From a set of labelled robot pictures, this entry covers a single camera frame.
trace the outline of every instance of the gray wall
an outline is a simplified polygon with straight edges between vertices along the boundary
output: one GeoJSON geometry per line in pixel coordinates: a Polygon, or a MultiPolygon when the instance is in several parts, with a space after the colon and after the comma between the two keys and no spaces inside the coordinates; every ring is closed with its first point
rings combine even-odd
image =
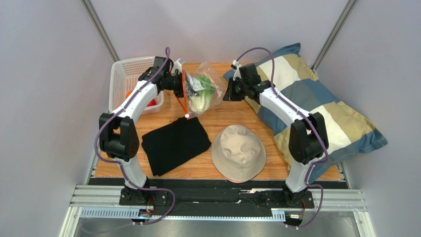
{"type": "Polygon", "coordinates": [[[58,236],[112,60],[78,0],[0,2],[0,236],[58,236]]]}
{"type": "Polygon", "coordinates": [[[319,71],[389,144],[348,160],[377,236],[420,236],[421,2],[362,0],[319,71]]]}
{"type": "MultiPolygon", "coordinates": [[[[164,55],[186,62],[232,62],[249,48],[301,42],[312,64],[347,0],[92,0],[121,59],[164,55]]],[[[259,61],[264,51],[246,55],[259,61]]]]}

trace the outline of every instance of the laundry basket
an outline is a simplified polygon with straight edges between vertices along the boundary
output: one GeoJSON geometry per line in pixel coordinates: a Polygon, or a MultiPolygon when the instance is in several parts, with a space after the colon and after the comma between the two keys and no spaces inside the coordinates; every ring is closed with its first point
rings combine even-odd
{"type": "MultiPolygon", "coordinates": [[[[110,112],[118,108],[126,100],[126,94],[136,87],[139,76],[153,66],[154,60],[155,57],[139,57],[118,61],[113,64],[108,101],[110,112]]],[[[142,112],[143,115],[156,113],[161,110],[161,106],[164,103],[164,93],[161,91],[154,100],[156,105],[146,107],[142,112]]]]}

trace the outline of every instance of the wooden surface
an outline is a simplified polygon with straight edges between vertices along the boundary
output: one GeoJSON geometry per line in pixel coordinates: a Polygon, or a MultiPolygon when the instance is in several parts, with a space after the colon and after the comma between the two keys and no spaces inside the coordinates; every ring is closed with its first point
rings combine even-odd
{"type": "MultiPolygon", "coordinates": [[[[221,76],[230,69],[230,63],[214,63],[212,65],[221,76]]],[[[198,67],[198,63],[186,63],[183,65],[183,69],[190,73],[193,73],[198,67]]],[[[183,109],[177,102],[174,93],[172,91],[164,91],[164,93],[165,98],[161,111],[155,114],[142,115],[137,121],[136,130],[140,142],[142,142],[141,139],[144,134],[184,116],[183,109]]],[[[284,155],[275,145],[272,130],[260,121],[246,101],[223,101],[221,104],[206,111],[199,117],[199,121],[208,133],[211,142],[213,142],[220,131],[229,125],[240,124],[247,127],[262,141],[267,155],[266,166],[254,179],[273,180],[287,178],[288,163],[284,160],[284,155]]],[[[151,167],[142,147],[140,147],[137,156],[143,172],[146,176],[152,177],[151,167]]],[[[122,174],[117,165],[99,161],[95,177],[122,177],[122,174]]],[[[185,164],[160,176],[160,178],[225,179],[212,163],[211,148],[185,164]]],[[[320,180],[338,179],[340,177],[336,166],[330,167],[320,178],[320,180]]]]}

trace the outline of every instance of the black cloth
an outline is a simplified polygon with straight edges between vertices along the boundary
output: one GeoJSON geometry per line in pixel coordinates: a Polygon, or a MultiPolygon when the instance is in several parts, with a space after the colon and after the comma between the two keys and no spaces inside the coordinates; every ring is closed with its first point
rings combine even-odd
{"type": "Polygon", "coordinates": [[[163,175],[211,147],[198,118],[179,118],[142,136],[152,174],[163,175]]]}

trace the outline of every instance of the striped pillow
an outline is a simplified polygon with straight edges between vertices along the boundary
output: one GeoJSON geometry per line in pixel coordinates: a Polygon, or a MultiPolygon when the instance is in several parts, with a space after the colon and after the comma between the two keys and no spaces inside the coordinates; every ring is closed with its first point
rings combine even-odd
{"type": "MultiPolygon", "coordinates": [[[[311,71],[298,54],[300,43],[283,47],[273,53],[275,75],[273,83],[283,95],[310,113],[320,112],[326,123],[329,139],[328,163],[316,165],[310,182],[315,181],[328,170],[357,153],[368,153],[387,144],[386,138],[373,123],[334,96],[311,71]]],[[[258,63],[257,71],[263,80],[270,80],[272,61],[266,57],[258,63]]],[[[225,79],[233,77],[234,71],[225,73],[225,79]]],[[[259,118],[273,130],[278,149],[285,155],[288,164],[293,157],[288,149],[290,129],[274,113],[249,98],[259,118]]]]}

